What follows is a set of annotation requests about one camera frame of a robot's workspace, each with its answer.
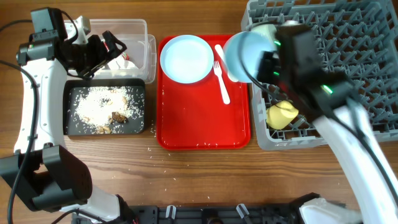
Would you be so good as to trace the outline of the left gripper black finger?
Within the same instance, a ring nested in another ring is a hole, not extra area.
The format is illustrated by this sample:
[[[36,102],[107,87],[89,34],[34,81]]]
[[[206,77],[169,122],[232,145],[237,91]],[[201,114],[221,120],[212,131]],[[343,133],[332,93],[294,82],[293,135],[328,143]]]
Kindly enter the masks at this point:
[[[94,74],[107,63],[120,56],[121,52],[88,52],[84,54],[74,65],[78,77],[92,79]]]
[[[116,58],[127,49],[126,44],[117,39],[110,31],[103,32],[103,37],[108,47],[107,58]]]

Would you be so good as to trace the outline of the red snack wrapper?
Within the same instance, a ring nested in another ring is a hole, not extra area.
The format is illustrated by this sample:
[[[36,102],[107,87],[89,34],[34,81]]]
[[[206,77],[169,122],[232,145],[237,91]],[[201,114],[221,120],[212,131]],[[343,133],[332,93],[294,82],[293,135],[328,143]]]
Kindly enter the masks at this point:
[[[109,51],[109,47],[108,47],[108,45],[106,44],[106,42],[105,41],[103,41],[103,43],[104,43],[104,46],[106,47],[106,50],[107,51]],[[130,59],[130,57],[129,57],[129,55],[127,54],[127,53],[122,53],[121,54],[121,56],[122,56],[122,58],[124,59],[124,60],[129,60]]]

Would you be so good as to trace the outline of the white napkin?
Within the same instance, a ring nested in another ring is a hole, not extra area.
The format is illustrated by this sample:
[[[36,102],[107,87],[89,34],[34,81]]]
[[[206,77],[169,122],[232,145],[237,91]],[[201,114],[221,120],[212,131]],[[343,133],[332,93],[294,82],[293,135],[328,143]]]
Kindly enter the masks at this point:
[[[130,60],[126,60],[122,56],[119,56],[109,63],[106,64],[105,69],[108,70],[130,70],[136,69],[136,65]]]

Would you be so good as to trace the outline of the light blue bowl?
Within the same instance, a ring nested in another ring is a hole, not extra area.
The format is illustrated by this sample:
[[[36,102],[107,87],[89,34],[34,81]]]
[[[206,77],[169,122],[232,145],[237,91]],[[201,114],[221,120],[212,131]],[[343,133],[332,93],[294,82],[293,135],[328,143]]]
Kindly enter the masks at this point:
[[[257,78],[258,67],[264,52],[277,50],[273,41],[256,32],[240,32],[224,45],[224,64],[238,82],[252,83],[250,76]]]

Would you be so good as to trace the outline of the white plastic spoon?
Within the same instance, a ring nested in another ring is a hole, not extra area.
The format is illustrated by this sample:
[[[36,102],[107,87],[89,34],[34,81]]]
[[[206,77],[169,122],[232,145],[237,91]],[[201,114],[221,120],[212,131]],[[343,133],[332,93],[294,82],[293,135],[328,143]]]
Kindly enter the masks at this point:
[[[225,57],[224,57],[224,51],[223,51],[222,46],[221,46],[220,44],[216,44],[216,45],[215,45],[215,50],[216,50],[216,53],[219,55],[219,57],[220,57],[220,59],[221,59],[221,61],[222,61],[223,68],[225,68],[225,69],[227,70],[227,76],[228,76],[228,78],[229,78],[232,82],[235,82],[235,83],[238,82],[238,79],[236,79],[236,78],[233,76],[233,74],[229,71],[229,69],[228,69],[227,66],[226,66]]]

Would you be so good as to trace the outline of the mint green bowl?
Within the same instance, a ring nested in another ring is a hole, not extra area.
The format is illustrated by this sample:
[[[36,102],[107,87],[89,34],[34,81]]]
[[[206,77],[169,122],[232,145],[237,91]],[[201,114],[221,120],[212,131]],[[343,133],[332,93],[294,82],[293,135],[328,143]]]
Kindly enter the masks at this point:
[[[274,24],[263,24],[249,29],[251,37],[256,42],[267,42],[273,44],[276,41],[277,28]]]

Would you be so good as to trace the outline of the yellow plastic cup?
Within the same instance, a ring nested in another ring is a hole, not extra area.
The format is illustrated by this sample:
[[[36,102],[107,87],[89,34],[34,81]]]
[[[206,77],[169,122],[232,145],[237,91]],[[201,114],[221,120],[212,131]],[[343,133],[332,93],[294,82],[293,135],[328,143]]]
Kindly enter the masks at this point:
[[[284,129],[297,117],[299,111],[289,101],[280,101],[266,110],[266,123],[273,129]]]

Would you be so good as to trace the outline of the white plastic fork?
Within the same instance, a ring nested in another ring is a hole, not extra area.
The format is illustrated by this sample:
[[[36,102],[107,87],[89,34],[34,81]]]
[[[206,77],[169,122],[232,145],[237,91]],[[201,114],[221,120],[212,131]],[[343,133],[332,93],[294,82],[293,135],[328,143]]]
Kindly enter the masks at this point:
[[[231,100],[229,98],[228,91],[227,91],[226,86],[223,81],[223,77],[222,77],[223,73],[222,73],[222,69],[221,69],[221,65],[220,65],[219,61],[214,62],[213,70],[214,70],[214,73],[217,76],[218,81],[219,81],[221,97],[222,97],[223,103],[228,105],[231,103]]]

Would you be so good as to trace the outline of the light blue plate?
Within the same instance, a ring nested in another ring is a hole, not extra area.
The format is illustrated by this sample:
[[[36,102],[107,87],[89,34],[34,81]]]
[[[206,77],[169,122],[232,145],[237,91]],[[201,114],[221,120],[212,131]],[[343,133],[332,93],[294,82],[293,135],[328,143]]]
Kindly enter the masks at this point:
[[[160,53],[160,67],[171,80],[192,84],[204,79],[211,71],[214,53],[210,45],[195,35],[171,38]]]

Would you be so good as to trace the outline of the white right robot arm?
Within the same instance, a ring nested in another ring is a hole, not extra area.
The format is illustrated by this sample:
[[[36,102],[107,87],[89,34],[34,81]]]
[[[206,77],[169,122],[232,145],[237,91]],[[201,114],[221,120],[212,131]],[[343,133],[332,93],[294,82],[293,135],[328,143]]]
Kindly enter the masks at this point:
[[[363,223],[397,223],[397,177],[388,163],[344,72],[322,69],[309,26],[277,26],[274,48],[264,53],[259,74],[279,87],[330,146],[353,189]]]

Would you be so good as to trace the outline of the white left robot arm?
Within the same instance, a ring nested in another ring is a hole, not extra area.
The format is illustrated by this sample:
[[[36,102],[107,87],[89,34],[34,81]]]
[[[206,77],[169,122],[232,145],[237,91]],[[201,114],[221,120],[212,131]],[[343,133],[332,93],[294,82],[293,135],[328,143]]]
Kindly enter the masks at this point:
[[[92,183],[88,167],[65,145],[63,92],[68,77],[91,80],[126,45],[110,31],[91,35],[75,28],[68,35],[66,12],[44,7],[31,12],[34,32],[21,44],[13,68],[24,81],[21,128],[12,156],[1,159],[1,177],[33,211],[71,213],[92,223],[137,223],[137,215],[119,195]]]

